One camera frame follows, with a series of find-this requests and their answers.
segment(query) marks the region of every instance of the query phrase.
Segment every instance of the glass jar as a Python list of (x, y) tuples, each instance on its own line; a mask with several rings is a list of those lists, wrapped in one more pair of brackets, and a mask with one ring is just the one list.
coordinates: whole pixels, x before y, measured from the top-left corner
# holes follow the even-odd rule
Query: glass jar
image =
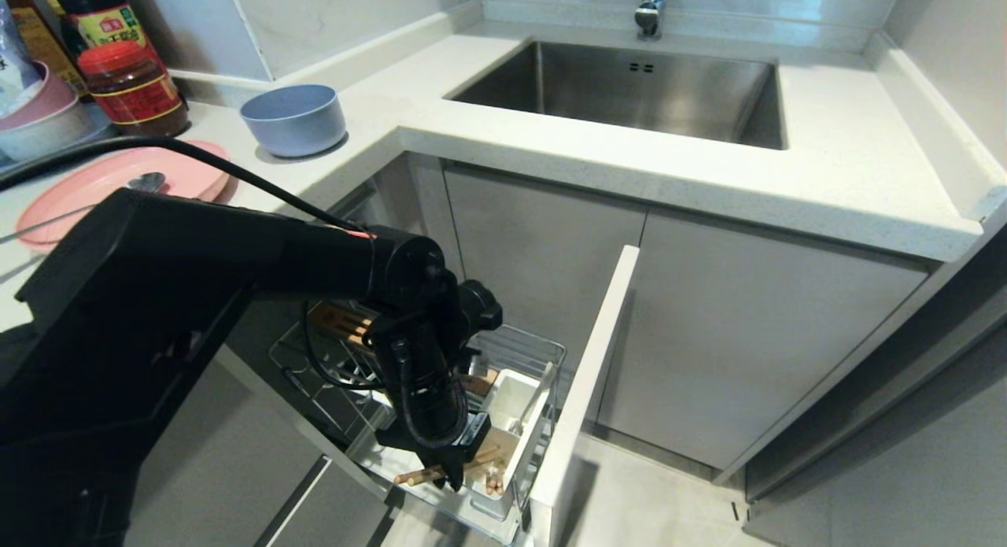
[(187, 110), (168, 74), (137, 41), (87, 49), (78, 65), (95, 102), (123, 134), (174, 137), (189, 127)]

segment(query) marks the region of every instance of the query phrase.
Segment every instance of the sink basin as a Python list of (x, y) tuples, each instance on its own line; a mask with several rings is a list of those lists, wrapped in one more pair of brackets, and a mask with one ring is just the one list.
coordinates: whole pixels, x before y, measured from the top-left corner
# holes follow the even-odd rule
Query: sink basin
[(783, 149), (776, 66), (536, 41), (453, 100)]

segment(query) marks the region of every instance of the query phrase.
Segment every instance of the quartz countertop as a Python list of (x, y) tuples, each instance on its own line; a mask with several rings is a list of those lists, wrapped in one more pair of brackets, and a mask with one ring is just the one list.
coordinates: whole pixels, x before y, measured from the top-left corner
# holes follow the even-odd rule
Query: quartz countertop
[[(776, 63), (787, 149), (444, 99), (532, 40)], [(323, 82), (324, 74), (312, 81)], [(191, 103), (193, 124), (181, 138), (215, 142), (235, 163), (320, 207), (332, 206), (401, 153), (417, 152), (934, 261), (959, 259), (983, 232), (956, 210), (860, 55), (711, 38), (636, 41), (622, 31), (484, 22), (343, 89), (339, 99), (348, 141), (304, 160), (264, 153), (238, 110), (227, 106)], [(4, 192), (3, 234), (57, 178)], [(244, 183), (231, 203), (297, 216)], [(0, 329), (29, 320), (12, 297), (38, 260), (18, 243), (0, 246)]]

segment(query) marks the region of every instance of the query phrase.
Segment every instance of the chrome faucet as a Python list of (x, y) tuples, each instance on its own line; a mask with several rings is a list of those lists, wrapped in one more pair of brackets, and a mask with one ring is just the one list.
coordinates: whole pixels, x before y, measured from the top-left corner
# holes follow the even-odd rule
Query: chrome faucet
[(661, 38), (661, 17), (665, 13), (665, 0), (643, 0), (636, 8), (634, 19), (639, 26), (636, 38), (657, 41)]

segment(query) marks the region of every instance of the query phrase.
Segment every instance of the bottle label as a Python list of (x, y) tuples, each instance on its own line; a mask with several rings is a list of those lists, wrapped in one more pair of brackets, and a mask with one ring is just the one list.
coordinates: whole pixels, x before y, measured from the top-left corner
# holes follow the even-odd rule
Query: bottle label
[(67, 58), (63, 49), (59, 47), (59, 42), (52, 36), (51, 31), (45, 26), (41, 17), (30, 8), (15, 8), (10, 12), (14, 15), (14, 23), (21, 33), (25, 47), (33, 59), (46, 63), (53, 74), (58, 75), (62, 81), (67, 82), (77, 96), (87, 96), (88, 86), (84, 78), (78, 73), (77, 67)]
[(75, 13), (70, 19), (77, 24), (81, 37), (88, 42), (89, 47), (126, 40), (137, 41), (140, 47), (147, 47), (147, 34), (143, 33), (143, 27), (140, 27), (140, 22), (129, 5), (119, 5), (101, 12)]
[(127, 91), (92, 92), (92, 96), (115, 124), (143, 124), (182, 106), (178, 92), (166, 75)]

